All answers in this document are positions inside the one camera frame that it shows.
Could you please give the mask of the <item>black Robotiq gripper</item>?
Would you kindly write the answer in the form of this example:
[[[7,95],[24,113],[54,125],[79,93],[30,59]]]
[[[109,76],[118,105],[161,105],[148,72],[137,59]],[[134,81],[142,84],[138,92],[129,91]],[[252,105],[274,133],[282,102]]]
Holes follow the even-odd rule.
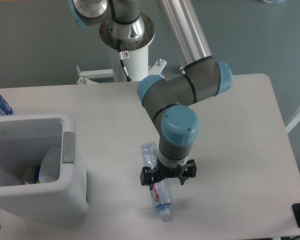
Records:
[[[178,178],[183,186],[189,178],[195,178],[197,166],[194,159],[188,160],[184,165],[177,164],[175,167],[165,166],[160,160],[157,160],[155,168],[144,166],[140,173],[140,184],[142,186],[151,186],[157,183],[157,180]]]

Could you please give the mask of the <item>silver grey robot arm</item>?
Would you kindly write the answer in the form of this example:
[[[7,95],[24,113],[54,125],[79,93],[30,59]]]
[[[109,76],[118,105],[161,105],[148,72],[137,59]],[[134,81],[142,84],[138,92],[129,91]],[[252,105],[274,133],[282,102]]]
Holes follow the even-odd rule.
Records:
[[[189,154],[199,120],[190,105],[227,91],[233,83],[229,66],[214,60],[192,2],[160,0],[157,4],[184,73],[170,80],[144,76],[137,86],[139,100],[159,134],[156,166],[145,166],[140,173],[141,184],[149,187],[170,178],[183,184],[196,176],[196,163]],[[100,26],[100,37],[114,50],[112,70],[120,80],[136,81],[134,71],[142,65],[123,59],[123,54],[140,50],[155,36],[154,24],[141,12],[139,1],[70,0],[68,5],[80,27]]]

